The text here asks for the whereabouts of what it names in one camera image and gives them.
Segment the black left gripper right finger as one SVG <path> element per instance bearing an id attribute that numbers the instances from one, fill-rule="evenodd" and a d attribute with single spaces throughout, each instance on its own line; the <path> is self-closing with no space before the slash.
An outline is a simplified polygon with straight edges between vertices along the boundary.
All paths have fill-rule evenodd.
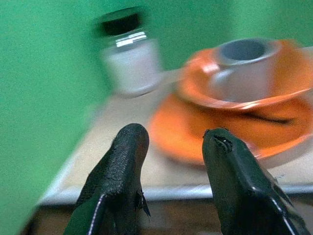
<path id="1" fill-rule="evenodd" d="M 224 235 L 308 235 L 294 204 L 244 141 L 207 129 L 202 155 Z"/>

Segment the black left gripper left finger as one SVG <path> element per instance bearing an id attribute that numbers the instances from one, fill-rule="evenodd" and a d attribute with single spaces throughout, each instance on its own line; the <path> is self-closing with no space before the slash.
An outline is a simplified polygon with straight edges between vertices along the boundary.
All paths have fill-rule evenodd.
<path id="1" fill-rule="evenodd" d="M 149 135 L 141 124 L 119 130 L 88 175 L 64 234 L 138 234 L 140 211 L 150 215 L 140 180 L 148 148 Z"/>

